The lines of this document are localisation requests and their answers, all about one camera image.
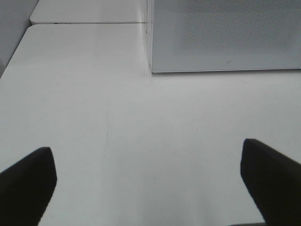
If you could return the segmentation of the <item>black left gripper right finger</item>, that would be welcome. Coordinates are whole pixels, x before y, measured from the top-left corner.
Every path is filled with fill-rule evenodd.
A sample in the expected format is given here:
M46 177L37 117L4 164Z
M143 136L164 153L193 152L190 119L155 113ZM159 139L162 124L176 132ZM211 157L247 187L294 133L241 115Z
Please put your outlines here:
M301 165L257 139L243 143L240 175L268 226L301 224Z

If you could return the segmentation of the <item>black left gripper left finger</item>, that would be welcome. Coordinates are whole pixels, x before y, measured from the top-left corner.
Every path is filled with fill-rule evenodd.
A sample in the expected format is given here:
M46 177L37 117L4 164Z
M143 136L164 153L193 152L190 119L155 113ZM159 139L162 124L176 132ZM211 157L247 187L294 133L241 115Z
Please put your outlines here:
M50 147L28 154L0 174L0 224L37 226L57 184Z

